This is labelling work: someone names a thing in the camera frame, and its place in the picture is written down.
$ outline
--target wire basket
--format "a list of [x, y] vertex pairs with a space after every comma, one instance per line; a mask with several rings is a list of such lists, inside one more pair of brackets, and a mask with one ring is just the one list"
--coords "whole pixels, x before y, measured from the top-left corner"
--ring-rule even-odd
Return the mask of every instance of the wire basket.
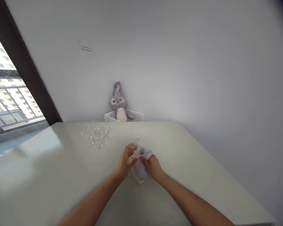
[[[129, 110], [129, 111], [134, 115], [134, 119], [128, 118], [128, 121], [144, 121], [144, 115], [143, 114], [135, 112], [135, 111], [131, 111], [131, 110]], [[105, 122], [120, 122], [120, 121], [116, 120], [115, 118], [110, 117], [110, 115], [113, 112], [115, 112], [115, 111], [104, 114]]]

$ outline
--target white table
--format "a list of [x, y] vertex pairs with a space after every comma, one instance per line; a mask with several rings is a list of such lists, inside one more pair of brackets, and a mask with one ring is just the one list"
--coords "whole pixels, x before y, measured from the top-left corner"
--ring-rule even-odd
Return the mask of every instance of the white table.
[[[0, 158], [0, 225], [56, 225], [113, 173], [135, 138], [150, 147], [163, 170], [208, 201], [234, 224], [275, 219], [175, 122], [109, 123], [105, 150], [87, 147], [88, 123], [56, 123]], [[189, 225], [170, 195], [150, 176], [132, 173], [115, 191], [97, 225]]]

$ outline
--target napkin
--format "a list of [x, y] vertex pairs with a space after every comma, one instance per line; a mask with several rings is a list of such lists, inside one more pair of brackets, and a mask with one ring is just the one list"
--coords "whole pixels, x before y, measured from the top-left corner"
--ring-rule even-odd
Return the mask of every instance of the napkin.
[[[142, 147], [137, 154], [139, 157], [143, 157], [146, 160], [150, 158], [152, 155], [152, 151], [149, 148]], [[142, 161], [139, 159], [134, 166], [132, 167], [132, 173], [137, 180], [137, 182], [141, 185], [147, 177], [147, 171], [145, 168], [145, 165], [142, 163]]]

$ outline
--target right hand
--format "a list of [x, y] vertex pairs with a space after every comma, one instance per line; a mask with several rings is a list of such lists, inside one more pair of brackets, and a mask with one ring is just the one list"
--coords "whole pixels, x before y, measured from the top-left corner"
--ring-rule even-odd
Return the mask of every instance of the right hand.
[[158, 159], [153, 154], [150, 156], [149, 160], [147, 161], [145, 158], [140, 157], [140, 160], [145, 165], [147, 172], [150, 176], [158, 183], [163, 180], [163, 177], [166, 175], [164, 171], [161, 169]]

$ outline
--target stuffed bunny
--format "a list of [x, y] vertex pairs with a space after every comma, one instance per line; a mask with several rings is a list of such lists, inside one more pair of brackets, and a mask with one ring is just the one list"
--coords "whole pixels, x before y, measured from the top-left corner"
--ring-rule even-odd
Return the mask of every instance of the stuffed bunny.
[[114, 83], [113, 93], [111, 98], [111, 107], [115, 110], [114, 113], [110, 115], [110, 117], [115, 118], [118, 121], [126, 122], [128, 118], [133, 119], [134, 115], [126, 109], [127, 102], [120, 95], [120, 82]]

